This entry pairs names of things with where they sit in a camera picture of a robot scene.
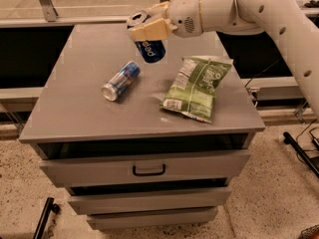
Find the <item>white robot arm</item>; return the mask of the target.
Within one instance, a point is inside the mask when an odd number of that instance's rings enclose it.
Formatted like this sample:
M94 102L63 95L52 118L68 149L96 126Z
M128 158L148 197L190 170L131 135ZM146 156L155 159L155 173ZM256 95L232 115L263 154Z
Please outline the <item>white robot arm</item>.
M134 41L165 40L171 33L188 38L211 31L266 32L319 117L319 29L295 0L173 0L146 12L146 21L129 29Z

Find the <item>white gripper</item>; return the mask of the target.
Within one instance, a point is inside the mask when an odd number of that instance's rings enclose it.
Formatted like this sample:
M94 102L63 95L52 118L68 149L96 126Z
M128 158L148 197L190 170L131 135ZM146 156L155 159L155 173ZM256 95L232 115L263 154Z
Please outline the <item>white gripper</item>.
M128 33L135 42L166 40L171 33L182 38L201 34L199 0L165 1L147 8L146 11L151 17L161 18L144 23L130 19Z

